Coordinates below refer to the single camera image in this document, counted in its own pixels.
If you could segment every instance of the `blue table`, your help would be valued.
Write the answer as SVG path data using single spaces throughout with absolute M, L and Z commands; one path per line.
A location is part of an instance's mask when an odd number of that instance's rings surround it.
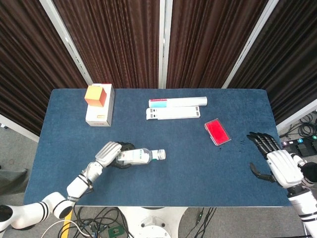
M 286 190 L 257 179 L 249 169 L 269 167 L 249 131 L 278 138 L 266 91 L 257 89 L 117 89 L 111 127 L 85 122 L 85 89 L 53 90 L 24 203 L 66 187 L 95 160 L 108 141 L 165 149 L 166 160 L 126 170 L 104 169 L 95 192 L 78 205 L 96 206 L 285 206 Z M 151 98 L 207 96 L 199 119 L 149 120 Z M 204 123 L 219 118 L 231 141 L 215 146 Z

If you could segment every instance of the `brown curtain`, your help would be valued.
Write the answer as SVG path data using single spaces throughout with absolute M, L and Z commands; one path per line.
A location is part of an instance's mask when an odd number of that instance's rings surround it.
M 167 88 L 221 87 L 267 0 L 174 0 Z
M 159 0 L 54 0 L 94 82 L 157 88 Z
M 39 135 L 54 88 L 86 82 L 37 0 L 0 1 L 0 114 Z
M 317 99 L 317 1 L 280 0 L 231 88 L 265 89 L 277 123 Z

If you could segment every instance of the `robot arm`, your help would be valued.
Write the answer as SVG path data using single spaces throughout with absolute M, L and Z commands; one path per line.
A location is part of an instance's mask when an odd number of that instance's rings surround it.
M 313 238 L 317 238 L 317 201 L 312 192 L 301 183 L 316 182 L 316 163 L 307 163 L 297 155 L 281 150 L 274 138 L 268 134 L 250 132 L 247 137 L 255 143 L 271 169 L 272 175 L 262 175 L 250 163 L 253 174 L 258 178 L 277 182 L 288 190 L 288 200 L 305 224 Z
M 102 174 L 103 168 L 117 157 L 121 147 L 118 143 L 108 142 L 96 155 L 96 161 L 89 163 L 67 187 L 67 199 L 59 192 L 53 192 L 41 202 L 25 206 L 0 205 L 0 233 L 9 225 L 18 230 L 26 230 L 44 221 L 50 213 L 59 219 L 66 217 L 85 191 L 93 189 L 93 182 Z

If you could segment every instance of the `yellow cube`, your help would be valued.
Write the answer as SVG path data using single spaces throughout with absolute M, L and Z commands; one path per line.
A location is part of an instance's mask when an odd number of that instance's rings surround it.
M 90 106 L 103 107 L 106 101 L 106 92 L 100 86 L 88 86 L 85 100 Z

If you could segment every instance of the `red rectangular object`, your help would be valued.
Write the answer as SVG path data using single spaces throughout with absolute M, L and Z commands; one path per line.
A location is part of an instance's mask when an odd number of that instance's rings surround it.
M 221 145 L 231 140 L 228 133 L 221 125 L 219 119 L 215 119 L 205 123 L 205 129 L 208 131 L 215 145 Z

